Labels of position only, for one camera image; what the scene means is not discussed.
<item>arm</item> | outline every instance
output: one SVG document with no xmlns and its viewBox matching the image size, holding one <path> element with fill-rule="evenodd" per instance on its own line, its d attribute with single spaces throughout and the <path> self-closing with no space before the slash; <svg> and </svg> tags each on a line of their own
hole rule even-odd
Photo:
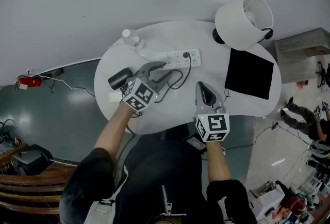
<svg viewBox="0 0 330 224">
<path fill-rule="evenodd" d="M 322 128 L 321 128 L 321 125 L 320 125 L 320 123 L 319 122 L 316 122 L 316 128 L 318 129 L 318 134 L 319 134 L 319 138 L 322 140 L 322 141 L 324 141 L 325 142 L 325 140 L 326 140 L 326 134 L 323 134 L 323 132 L 322 132 Z"/>
<path fill-rule="evenodd" d="M 122 141 L 125 128 L 133 112 L 134 110 L 126 103 L 120 103 L 119 107 L 98 137 L 94 149 L 105 149 L 114 161 L 120 142 Z"/>
<path fill-rule="evenodd" d="M 212 181 L 230 180 L 227 162 L 218 141 L 206 143 L 208 154 L 208 179 Z"/>
</svg>

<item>red object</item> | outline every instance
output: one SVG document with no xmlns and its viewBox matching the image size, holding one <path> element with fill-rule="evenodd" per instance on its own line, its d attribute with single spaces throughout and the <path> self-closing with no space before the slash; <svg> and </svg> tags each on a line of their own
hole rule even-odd
<svg viewBox="0 0 330 224">
<path fill-rule="evenodd" d="M 41 86 L 40 79 L 34 78 L 34 77 L 19 77 L 17 82 L 18 82 L 18 85 L 23 84 L 23 85 L 27 85 L 28 87 Z"/>
</svg>

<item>water bottle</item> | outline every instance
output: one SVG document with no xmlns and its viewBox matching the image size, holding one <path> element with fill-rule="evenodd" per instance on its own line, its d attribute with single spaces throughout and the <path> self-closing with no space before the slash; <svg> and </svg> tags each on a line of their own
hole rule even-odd
<svg viewBox="0 0 330 224">
<path fill-rule="evenodd" d="M 133 29 L 123 30 L 123 41 L 136 51 L 143 48 L 143 40 L 140 39 L 139 35 Z"/>
</svg>

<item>zipper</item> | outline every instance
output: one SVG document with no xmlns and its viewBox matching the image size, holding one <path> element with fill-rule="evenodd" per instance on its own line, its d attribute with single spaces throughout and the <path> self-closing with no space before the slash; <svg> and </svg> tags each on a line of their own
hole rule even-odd
<svg viewBox="0 0 330 224">
<path fill-rule="evenodd" d="M 161 186 L 162 192 L 163 192 L 163 198 L 164 198 L 164 206 L 165 206 L 165 212 L 166 213 L 161 213 L 163 216 L 186 216 L 187 214 L 172 214 L 172 203 L 169 203 L 167 199 L 167 194 L 165 190 L 165 186 Z"/>
</svg>

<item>white power strip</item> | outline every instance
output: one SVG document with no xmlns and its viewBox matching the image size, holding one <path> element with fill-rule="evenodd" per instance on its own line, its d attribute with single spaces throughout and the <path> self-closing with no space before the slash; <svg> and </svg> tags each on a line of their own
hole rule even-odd
<svg viewBox="0 0 330 224">
<path fill-rule="evenodd" d="M 167 64 L 159 70 L 168 70 L 176 68 L 189 67 L 189 57 L 185 58 L 183 53 L 188 52 L 191 57 L 191 66 L 201 66 L 201 54 L 199 49 L 171 51 L 164 53 L 157 53 L 157 60 L 164 61 Z"/>
</svg>

